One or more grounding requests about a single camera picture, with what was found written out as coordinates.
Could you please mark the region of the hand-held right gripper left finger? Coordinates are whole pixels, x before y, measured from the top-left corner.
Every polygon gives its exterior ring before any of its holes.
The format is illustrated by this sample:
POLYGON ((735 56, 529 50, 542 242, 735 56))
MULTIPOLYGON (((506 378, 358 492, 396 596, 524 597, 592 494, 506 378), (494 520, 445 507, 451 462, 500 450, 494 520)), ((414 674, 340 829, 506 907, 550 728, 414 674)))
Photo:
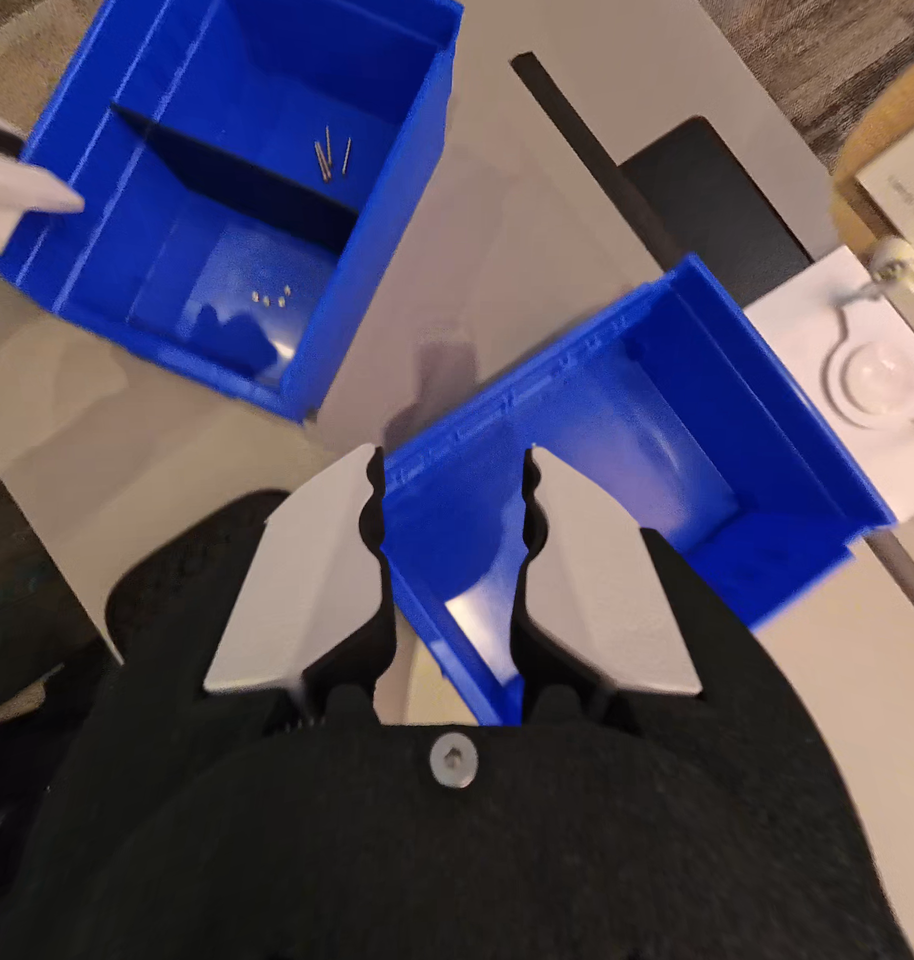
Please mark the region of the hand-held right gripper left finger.
POLYGON ((263 534, 203 677, 216 696, 284 692, 304 718, 333 690, 373 697, 398 651, 383 449, 362 444, 287 498, 263 534))

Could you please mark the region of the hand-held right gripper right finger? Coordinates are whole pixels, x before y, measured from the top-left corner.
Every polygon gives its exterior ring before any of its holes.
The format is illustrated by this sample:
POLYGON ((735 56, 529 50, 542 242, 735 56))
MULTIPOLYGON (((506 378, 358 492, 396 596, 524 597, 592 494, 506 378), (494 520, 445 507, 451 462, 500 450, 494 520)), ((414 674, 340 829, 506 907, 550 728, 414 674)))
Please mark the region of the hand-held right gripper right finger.
POLYGON ((692 699, 703 691, 644 530, 616 498, 543 446, 526 451, 511 659, 521 722, 563 689, 579 712, 619 693, 692 699))

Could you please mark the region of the blue bin with black divider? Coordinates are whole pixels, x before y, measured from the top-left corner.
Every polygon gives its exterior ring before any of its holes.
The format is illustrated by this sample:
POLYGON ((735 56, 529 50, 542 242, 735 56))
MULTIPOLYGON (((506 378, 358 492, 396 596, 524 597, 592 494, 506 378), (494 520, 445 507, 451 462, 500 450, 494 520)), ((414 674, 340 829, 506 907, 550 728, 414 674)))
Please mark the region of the blue bin with black divider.
POLYGON ((302 421, 444 150, 462 17, 457 2, 104 2, 23 151, 84 210, 26 214, 0 276, 141 359, 302 421), (113 102, 350 207, 343 253, 191 192, 113 102))

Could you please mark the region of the blue bin without divider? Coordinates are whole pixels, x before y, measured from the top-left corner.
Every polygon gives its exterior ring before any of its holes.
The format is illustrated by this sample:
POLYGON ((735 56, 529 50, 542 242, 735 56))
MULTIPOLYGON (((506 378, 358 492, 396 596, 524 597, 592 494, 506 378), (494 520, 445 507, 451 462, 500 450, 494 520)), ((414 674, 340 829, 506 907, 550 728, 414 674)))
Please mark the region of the blue bin without divider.
POLYGON ((509 634, 533 446, 662 534, 751 628, 896 522, 739 306, 684 258, 385 460, 394 601, 484 725, 521 720, 509 634))

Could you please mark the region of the black desk panel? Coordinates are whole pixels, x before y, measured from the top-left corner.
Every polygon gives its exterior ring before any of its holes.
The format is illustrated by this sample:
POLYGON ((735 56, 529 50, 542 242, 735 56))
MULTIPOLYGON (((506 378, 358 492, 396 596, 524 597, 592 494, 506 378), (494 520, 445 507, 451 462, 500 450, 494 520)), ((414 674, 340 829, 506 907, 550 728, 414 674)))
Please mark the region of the black desk panel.
POLYGON ((695 255, 741 306, 813 259, 710 121, 693 116, 619 166, 681 255, 695 255))

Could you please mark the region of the black bin divider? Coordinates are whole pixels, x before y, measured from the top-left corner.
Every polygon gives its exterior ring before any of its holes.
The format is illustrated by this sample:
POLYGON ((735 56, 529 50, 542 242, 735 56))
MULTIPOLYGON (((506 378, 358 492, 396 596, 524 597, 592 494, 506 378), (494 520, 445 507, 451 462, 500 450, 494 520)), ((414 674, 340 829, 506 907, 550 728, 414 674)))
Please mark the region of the black bin divider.
POLYGON ((358 220, 349 206, 117 102, 111 109, 191 192, 336 256, 343 254, 358 220))

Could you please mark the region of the round wooden board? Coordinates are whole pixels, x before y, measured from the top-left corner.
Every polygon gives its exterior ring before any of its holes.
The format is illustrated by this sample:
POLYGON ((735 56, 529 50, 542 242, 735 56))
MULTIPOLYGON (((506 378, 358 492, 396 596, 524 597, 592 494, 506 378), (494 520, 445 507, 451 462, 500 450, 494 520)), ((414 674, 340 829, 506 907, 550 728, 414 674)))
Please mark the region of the round wooden board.
POLYGON ((857 174, 914 128, 914 62, 873 101, 848 135, 831 176, 830 215, 840 242, 868 265, 891 224, 859 186, 857 174))

